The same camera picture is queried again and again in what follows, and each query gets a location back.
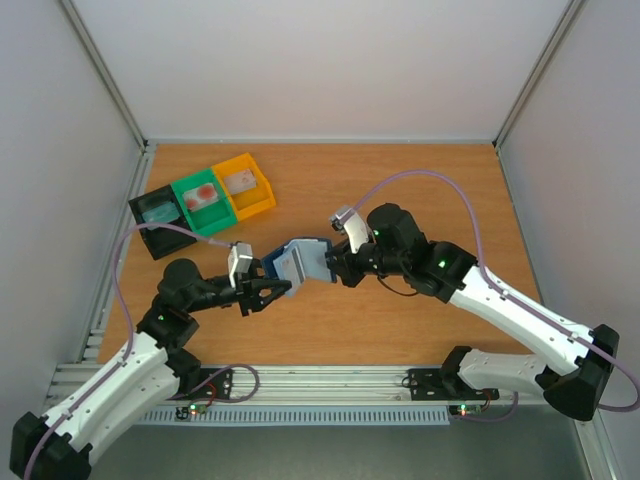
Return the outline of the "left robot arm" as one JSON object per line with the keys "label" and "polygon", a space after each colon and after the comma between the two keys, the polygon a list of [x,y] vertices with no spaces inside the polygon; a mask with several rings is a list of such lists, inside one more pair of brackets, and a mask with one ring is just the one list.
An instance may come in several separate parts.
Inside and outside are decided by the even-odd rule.
{"label": "left robot arm", "polygon": [[12,431],[9,468],[21,479],[86,479],[140,417],[201,386],[201,363],[185,345],[198,328],[193,313],[238,305],[260,312],[291,287],[268,278],[253,259],[246,271],[205,279],[189,259],[172,261],[135,331],[88,381],[57,406],[24,414]]}

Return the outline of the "blue card holder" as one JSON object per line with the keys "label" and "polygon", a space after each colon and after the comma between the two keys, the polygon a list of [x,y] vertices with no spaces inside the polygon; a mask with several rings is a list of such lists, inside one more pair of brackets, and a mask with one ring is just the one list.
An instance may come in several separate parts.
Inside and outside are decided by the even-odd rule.
{"label": "blue card holder", "polygon": [[309,279],[336,283],[336,275],[327,266],[326,253],[332,242],[321,237],[296,237],[274,249],[262,259],[268,278],[286,280],[291,288],[285,293],[293,297]]}

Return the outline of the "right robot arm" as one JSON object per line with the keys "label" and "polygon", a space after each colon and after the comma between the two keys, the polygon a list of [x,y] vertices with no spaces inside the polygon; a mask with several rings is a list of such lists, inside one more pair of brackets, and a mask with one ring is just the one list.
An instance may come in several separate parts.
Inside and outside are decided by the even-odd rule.
{"label": "right robot arm", "polygon": [[343,207],[330,219],[345,240],[325,257],[342,284],[356,287],[367,275],[401,277],[419,295],[472,313],[529,349],[494,354],[456,346],[435,378],[451,399],[470,390],[509,390],[537,396],[563,415],[589,421],[613,371],[619,335],[601,324],[568,320],[512,289],[468,251],[430,241],[412,215],[385,203],[367,218]]}

